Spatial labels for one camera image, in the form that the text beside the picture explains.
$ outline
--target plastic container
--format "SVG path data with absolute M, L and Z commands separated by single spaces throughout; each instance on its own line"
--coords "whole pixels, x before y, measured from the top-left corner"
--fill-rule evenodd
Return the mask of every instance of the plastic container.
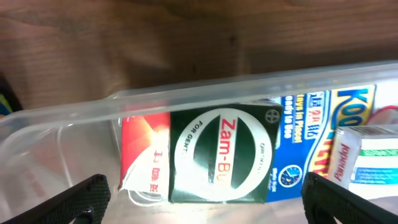
M 0 120 L 0 222 L 93 174 L 106 175 L 110 188 L 116 192 L 120 173 L 119 118 L 396 79 L 395 61 L 366 63 L 128 90 L 104 100 L 13 113 Z M 163 222 L 186 223 L 195 215 L 205 221 L 212 214 L 238 206 L 134 208 L 122 192 L 113 194 L 103 223 L 131 222 L 132 218 L 136 223 L 160 218 Z M 247 212 L 257 211 L 260 221 L 288 223 L 297 216 L 291 219 L 292 223 L 306 223 L 300 199 L 245 206 L 249 208 L 245 207 Z

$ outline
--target clock icon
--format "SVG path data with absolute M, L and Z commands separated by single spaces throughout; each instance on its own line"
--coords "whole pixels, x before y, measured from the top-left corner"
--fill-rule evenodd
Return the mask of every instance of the clock icon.
M 289 165 L 279 173 L 279 183 L 283 187 L 293 187 L 303 177 L 303 170 L 297 165 Z

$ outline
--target red packet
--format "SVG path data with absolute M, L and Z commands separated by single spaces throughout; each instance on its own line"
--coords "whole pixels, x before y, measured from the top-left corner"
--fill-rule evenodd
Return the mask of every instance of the red packet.
M 123 118 L 119 189 L 140 206 L 167 202 L 170 113 Z

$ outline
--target dark wood surface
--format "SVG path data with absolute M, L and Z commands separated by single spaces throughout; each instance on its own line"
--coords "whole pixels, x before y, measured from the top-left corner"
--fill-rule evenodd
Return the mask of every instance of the dark wood surface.
M 0 71 L 25 108 L 398 56 L 395 0 L 3 0 Z

